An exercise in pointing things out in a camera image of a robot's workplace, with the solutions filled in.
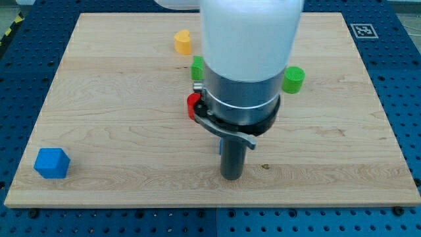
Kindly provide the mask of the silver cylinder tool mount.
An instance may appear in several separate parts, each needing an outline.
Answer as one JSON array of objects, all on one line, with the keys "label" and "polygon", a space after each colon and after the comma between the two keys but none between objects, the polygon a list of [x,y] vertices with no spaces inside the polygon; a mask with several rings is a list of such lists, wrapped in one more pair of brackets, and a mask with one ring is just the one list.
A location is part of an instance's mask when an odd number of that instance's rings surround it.
[{"label": "silver cylinder tool mount", "polygon": [[193,106],[194,120],[226,141],[255,149],[256,137],[271,128],[280,108],[281,70],[264,80],[232,80],[203,63],[203,81],[195,92],[201,99]]}]

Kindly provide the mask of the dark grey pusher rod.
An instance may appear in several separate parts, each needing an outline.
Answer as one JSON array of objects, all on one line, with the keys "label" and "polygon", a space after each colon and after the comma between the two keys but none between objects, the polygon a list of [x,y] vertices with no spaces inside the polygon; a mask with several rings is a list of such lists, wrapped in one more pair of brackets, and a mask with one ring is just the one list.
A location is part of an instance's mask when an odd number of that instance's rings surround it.
[{"label": "dark grey pusher rod", "polygon": [[247,146],[227,139],[221,139],[220,173],[227,180],[237,180],[243,173]]}]

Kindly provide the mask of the green block behind arm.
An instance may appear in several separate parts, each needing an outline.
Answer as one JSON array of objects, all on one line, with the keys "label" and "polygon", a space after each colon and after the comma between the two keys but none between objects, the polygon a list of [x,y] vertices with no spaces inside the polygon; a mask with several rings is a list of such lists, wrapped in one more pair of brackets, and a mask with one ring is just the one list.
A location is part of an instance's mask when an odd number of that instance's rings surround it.
[{"label": "green block behind arm", "polygon": [[191,64],[191,79],[203,79],[203,58],[201,56],[193,56],[193,62]]}]

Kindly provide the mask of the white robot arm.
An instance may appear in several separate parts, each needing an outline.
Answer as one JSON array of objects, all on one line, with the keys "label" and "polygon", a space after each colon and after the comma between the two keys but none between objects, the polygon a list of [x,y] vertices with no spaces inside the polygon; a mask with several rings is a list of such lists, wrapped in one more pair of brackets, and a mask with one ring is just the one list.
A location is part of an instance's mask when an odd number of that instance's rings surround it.
[{"label": "white robot arm", "polygon": [[193,85],[194,121],[222,140],[220,172],[236,180],[246,151],[273,125],[304,3],[296,0],[161,1],[198,10],[203,79]]}]

